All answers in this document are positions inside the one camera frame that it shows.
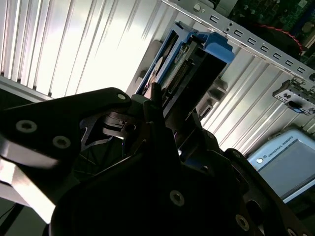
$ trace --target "metal bar with holes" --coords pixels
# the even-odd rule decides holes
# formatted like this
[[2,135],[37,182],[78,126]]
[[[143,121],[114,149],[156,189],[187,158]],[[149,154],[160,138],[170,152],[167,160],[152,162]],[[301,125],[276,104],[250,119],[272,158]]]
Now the metal bar with holes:
[[310,80],[310,76],[315,73],[314,70],[294,59],[293,57],[282,52],[270,43],[257,37],[244,27],[220,15],[214,9],[205,5],[201,1],[195,0],[162,0],[176,10],[193,18],[197,22],[203,24],[211,30],[225,35],[231,42],[244,48],[248,52],[267,60],[281,70],[288,72],[294,76],[298,76],[312,85],[315,82]]

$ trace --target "screw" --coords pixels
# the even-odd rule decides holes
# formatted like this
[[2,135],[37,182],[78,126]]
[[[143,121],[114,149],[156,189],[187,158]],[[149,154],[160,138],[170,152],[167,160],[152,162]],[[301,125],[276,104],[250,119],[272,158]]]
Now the screw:
[[71,141],[65,136],[56,136],[53,138],[53,145],[60,149],[66,149],[71,146]]
[[287,231],[288,231],[289,235],[296,236],[295,232],[292,229],[288,228]]
[[15,128],[22,133],[30,134],[37,130],[37,125],[31,120],[20,120],[15,124]]
[[236,151],[233,152],[233,154],[237,157],[237,158],[241,158],[240,154]]
[[126,100],[126,97],[124,96],[124,95],[122,95],[122,94],[118,94],[117,95],[121,100]]
[[236,215],[235,220],[237,224],[244,230],[248,231],[250,230],[250,225],[248,224],[247,220],[241,216],[241,215]]
[[211,138],[211,139],[214,139],[214,138],[215,138],[212,133],[207,132],[207,134],[208,134],[209,138]]
[[177,190],[172,190],[169,194],[169,197],[171,201],[179,207],[182,207],[185,204],[183,195]]

